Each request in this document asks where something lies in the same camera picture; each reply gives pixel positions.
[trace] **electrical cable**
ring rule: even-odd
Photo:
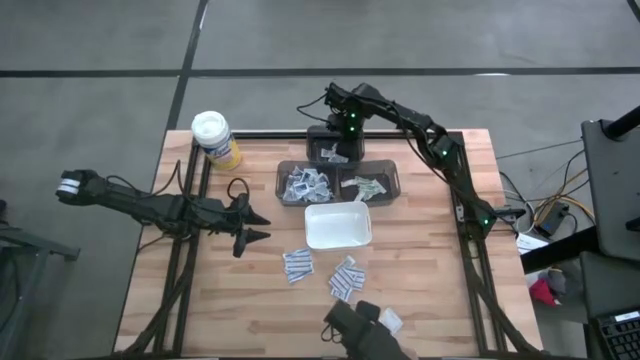
[[[570,181],[573,181],[575,178],[577,178],[577,176],[574,176],[572,179],[570,179]],[[538,220],[538,216],[540,214],[543,214],[545,212],[545,210],[548,208],[549,205],[553,206],[553,204],[555,204],[555,202],[558,201],[560,198],[562,198],[563,196],[567,196],[569,194],[572,194],[572,193],[576,192],[578,189],[580,189],[581,187],[585,186],[588,182],[589,182],[589,179],[587,179],[585,182],[583,182],[580,186],[576,187],[575,189],[573,189],[573,190],[571,190],[571,191],[569,191],[569,192],[567,192],[565,194],[561,194],[560,191],[562,189],[564,189],[564,187],[566,186],[566,184],[565,184],[558,190],[558,192],[555,195],[552,195],[552,196],[550,196],[548,198],[545,198],[545,199],[537,200],[537,201],[543,201],[543,202],[536,207],[536,215],[534,216],[534,220],[537,221]]]
[[[564,182],[562,183],[562,186],[560,187],[560,189],[558,189],[558,191],[556,192],[555,195],[546,197],[546,198],[541,198],[541,199],[531,199],[529,201],[545,201],[548,200],[550,198],[553,198],[554,196],[560,195],[562,193],[562,191],[564,191],[564,189],[566,188],[566,186],[572,182],[573,180],[577,179],[580,175],[582,175],[585,171],[587,171],[587,169],[583,169],[582,171],[578,172],[576,175],[574,175],[573,177],[571,177],[571,179],[567,180],[567,176],[569,174],[569,167],[571,166],[571,162],[573,160],[575,160],[580,154],[584,153],[584,150],[580,150],[578,151],[575,155],[573,155],[571,157],[571,159],[569,159],[569,161],[566,162],[566,168],[565,168],[565,172],[564,172]]]
[[[515,194],[515,192],[513,192],[513,191],[509,191],[509,190],[503,190],[503,191],[504,191],[504,192],[509,192],[509,193],[514,193],[514,194]],[[519,201],[519,202],[521,202],[521,203],[523,203],[523,204],[524,204],[524,201],[522,201],[522,199],[520,199],[520,198],[514,198],[513,196],[506,196],[506,195],[505,195],[505,199],[509,199],[509,200],[513,200],[513,201]]]
[[[578,200],[568,195],[563,195],[561,199],[564,201],[568,201],[571,204],[577,206],[580,210],[582,210],[582,213],[584,213],[584,215],[589,219],[589,221],[591,221],[593,225],[596,224],[595,215],[591,212],[591,210],[589,210],[589,208],[586,205],[584,205],[583,203],[579,202]]]
[[[175,178],[176,173],[178,172],[178,169],[179,169],[179,165],[178,165],[178,163],[176,162],[176,165],[173,167],[173,172],[171,173],[171,177],[169,177],[169,181],[167,181],[167,183],[166,183],[166,184],[164,184],[164,186],[163,186],[162,188],[160,188],[160,190],[158,190],[158,191],[156,191],[156,192],[153,192],[153,193],[151,193],[151,194],[147,194],[147,195],[144,195],[144,196],[139,196],[139,197],[138,197],[138,200],[140,200],[140,199],[147,199],[147,198],[150,198],[150,197],[154,197],[154,196],[156,196],[156,195],[160,194],[161,192],[165,191],[165,190],[169,187],[169,185],[173,182],[173,179]],[[130,187],[131,189],[133,189],[133,190],[134,190],[134,191],[136,191],[137,193],[144,193],[144,192],[145,192],[145,191],[142,191],[142,190],[140,190],[140,189],[136,188],[135,186],[133,186],[133,184],[131,184],[130,182],[128,182],[126,179],[122,178],[121,176],[118,176],[118,175],[109,175],[109,176],[105,177],[105,181],[106,181],[108,184],[112,184],[112,182],[110,182],[110,181],[109,181],[109,180],[111,180],[111,179],[117,179],[117,180],[122,181],[124,184],[126,184],[128,187]]]
[[[566,216],[573,219],[573,232],[572,235],[578,232],[578,218],[570,212],[566,213]]]
[[[327,96],[327,93],[324,93],[321,97],[317,98],[316,100],[313,100],[312,102],[310,102],[308,104],[297,106],[296,107],[296,111],[298,111],[300,114],[302,114],[302,115],[304,115],[306,117],[309,117],[311,119],[322,121],[322,122],[325,122],[325,123],[329,124],[329,120],[327,120],[327,119],[323,119],[321,117],[313,116],[311,114],[308,114],[308,113],[302,111],[302,109],[308,108],[309,106],[311,106],[311,105],[317,103],[318,101],[324,99],[326,96]]]
[[[160,240],[162,240],[162,239],[165,239],[165,238],[167,238],[167,237],[168,237],[168,236],[167,236],[166,234],[162,234],[162,236],[160,236],[159,238],[157,238],[157,239],[155,239],[155,240],[151,240],[151,241],[149,241],[148,243],[146,243],[146,244],[144,244],[144,245],[140,246],[140,247],[138,248],[138,250],[136,251],[136,253],[137,253],[137,254],[139,254],[139,253],[142,251],[142,249],[146,248],[147,246],[153,245],[153,244],[157,243],[158,241],[160,241]]]
[[[13,302],[13,305],[11,306],[11,310],[9,311],[9,314],[2,321],[2,325],[0,325],[0,334],[4,332],[4,329],[7,327],[9,320],[11,320],[11,318],[13,317],[13,314],[15,313],[16,308],[18,307],[18,303],[20,302],[20,297],[22,296],[20,294],[20,275],[18,274],[18,262],[16,261],[15,255],[13,253],[10,254],[10,261],[11,261],[11,264],[13,265],[13,279],[15,284],[16,299]]]
[[[324,335],[327,332],[327,330],[330,330],[330,334],[328,338],[325,337]],[[332,342],[334,344],[340,344],[340,340],[342,339],[342,336],[338,331],[336,331],[336,328],[331,326],[331,324],[327,324],[324,330],[322,330],[322,332],[320,333],[320,339],[324,342]]]
[[[547,175],[547,177],[544,178],[544,180],[542,180],[538,185],[536,185],[530,192],[535,193],[542,185],[544,185],[547,181],[549,181],[549,179],[551,179],[553,175],[555,175],[558,171],[562,170],[562,168],[564,168],[568,163],[569,163],[569,160],[565,161],[560,166],[558,166],[557,169],[555,169],[551,174]]]
[[[529,208],[529,218],[530,218],[530,223],[531,225],[529,226],[529,228],[527,229],[527,231],[522,232],[523,234],[528,234],[533,230],[533,227],[535,225],[534,222],[534,214],[535,214],[535,210],[533,209],[533,205],[531,205],[531,203],[529,202],[529,200],[525,199],[524,196],[522,196],[522,193],[520,193],[520,191],[518,191],[518,188],[516,187],[516,185],[513,183],[513,181],[511,180],[511,178],[505,174],[504,172],[500,171],[500,176],[504,177],[505,179],[507,179],[507,182],[509,182],[509,185],[511,185],[511,187],[513,188],[513,190],[515,191],[514,194],[516,194],[521,200],[522,202],[525,204],[526,207]],[[516,229],[520,229],[520,219],[522,219],[522,217],[519,217],[518,220],[516,220]]]
[[[570,145],[570,144],[575,144],[577,142],[581,142],[582,139],[578,139],[578,140],[573,140],[573,141],[567,141],[567,142],[563,142],[563,143],[559,143],[559,144],[554,144],[554,145],[549,145],[549,146],[545,146],[545,147],[541,147],[541,148],[537,148],[537,149],[531,149],[531,150],[526,150],[526,151],[520,151],[517,153],[513,153],[513,154],[508,154],[508,155],[502,155],[502,156],[496,156],[496,160],[500,160],[500,159],[506,159],[509,157],[513,157],[513,156],[518,156],[518,155],[524,155],[524,154],[531,154],[537,151],[542,151],[542,150],[547,150],[547,149],[553,149],[559,146],[565,146],[565,145]]]
[[[176,167],[178,169],[180,169],[180,160],[178,160],[176,162]],[[215,214],[239,214],[240,212],[244,211],[249,206],[249,197],[250,197],[249,184],[247,184],[247,182],[244,179],[242,179],[242,178],[233,178],[231,180],[231,182],[229,183],[229,186],[227,187],[227,194],[229,194],[229,191],[231,189],[231,184],[233,184],[236,181],[242,182],[242,184],[245,187],[245,190],[247,191],[247,201],[243,204],[243,206],[241,208],[238,208],[236,210],[213,210],[213,209],[207,209],[207,208],[204,208],[204,207],[200,206],[199,204],[195,203],[193,200],[191,200],[191,198],[187,194],[186,190],[184,189],[184,186],[182,186],[182,176],[180,175],[180,171],[178,170],[178,188],[180,189],[180,193],[182,194],[182,197],[188,203],[190,203],[192,206],[195,206],[200,210],[212,212],[212,213],[215,213]]]
[[[579,190],[579,189],[580,189],[580,188],[582,188],[583,186],[587,185],[587,183],[589,183],[589,179],[585,180],[585,182],[583,182],[582,184],[580,184],[580,185],[579,185],[578,187],[576,187],[575,189],[573,189],[573,190],[571,190],[571,191],[569,191],[569,192],[567,192],[567,193],[565,193],[565,194],[560,194],[560,195],[554,195],[554,196],[551,196],[551,197],[549,197],[549,199],[551,199],[551,200],[553,200],[553,201],[556,201],[556,200],[558,200],[558,199],[561,199],[561,198],[563,198],[564,196],[567,196],[567,195],[569,195],[569,194],[572,194],[572,193],[576,192],[577,190]],[[583,208],[583,206],[584,206],[584,205],[579,206],[579,207],[580,207],[580,208],[581,208],[581,209],[582,209],[582,210],[583,210],[587,215],[589,215],[589,218],[590,218],[590,219],[592,219],[592,218],[591,218],[591,215],[593,215],[593,214],[591,214],[591,212],[587,212],[586,206],[584,206],[584,208]],[[537,212],[536,212],[536,215],[534,216],[534,217],[535,217],[535,219],[536,219],[536,221],[537,221],[537,219],[538,219],[538,217],[539,217],[539,214],[540,214],[540,213],[541,213],[541,211],[537,211]]]

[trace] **white paper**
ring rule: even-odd
[[[547,246],[547,242],[536,239],[529,235],[518,234],[516,246],[518,247],[518,252],[520,253],[520,255],[523,255],[531,250]]]
[[[378,321],[389,329],[391,335],[395,335],[395,333],[397,333],[402,327],[402,320],[400,320],[400,317],[391,310],[391,308],[384,309],[384,312],[380,315],[380,319]]]

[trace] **red object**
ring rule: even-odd
[[[547,284],[547,280],[545,279],[539,279],[535,284],[531,285],[529,293],[534,300],[542,301],[549,306],[556,306],[553,295],[551,295],[549,284]]]

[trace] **dark plastic tray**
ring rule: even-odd
[[[369,206],[389,205],[395,198],[400,196],[398,170],[396,169],[396,164],[391,160],[362,161],[338,166],[338,186],[340,186],[341,182],[351,180],[356,176],[369,180],[378,180],[387,189],[386,194],[376,194],[365,201]],[[340,188],[340,199],[342,201],[353,201],[356,196],[358,196],[357,186]]]
[[[343,146],[343,151],[338,150],[349,162],[358,162],[364,156],[364,135],[352,143],[342,143],[341,136],[337,132],[327,130],[326,127],[313,125],[307,129],[307,158],[313,162],[328,162],[326,158],[320,156],[322,149],[331,149],[338,143]]]
[[[300,170],[313,168],[316,169],[318,173],[326,174],[329,178],[329,187],[331,188],[334,198],[324,203],[282,200],[287,186],[287,179],[296,166],[300,168]],[[389,205],[401,192],[396,164],[391,160],[362,161],[347,164],[313,161],[282,161],[278,164],[276,176],[276,197],[280,199],[280,202],[282,202],[284,206],[308,206],[312,204],[353,201],[358,195],[358,187],[354,185],[341,188],[340,183],[344,180],[353,179],[356,176],[370,180],[376,179],[387,189],[386,194],[377,194],[365,201],[370,207]]]
[[[284,192],[287,187],[287,180],[289,179],[289,175],[293,172],[296,166],[300,170],[304,169],[316,169],[318,173],[324,173],[329,178],[329,188],[334,195],[334,198],[323,202],[323,203],[312,203],[307,201],[285,201],[282,199],[284,196]],[[335,197],[337,196],[337,175],[338,169],[335,164],[332,163],[321,163],[321,162],[313,162],[313,161],[282,161],[278,164],[278,172],[276,174],[276,197],[280,199],[285,206],[307,206],[311,204],[329,204],[336,202]]]

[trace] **white lid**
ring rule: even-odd
[[[205,111],[193,118],[191,131],[200,145],[217,145],[229,135],[229,125],[219,112]]]

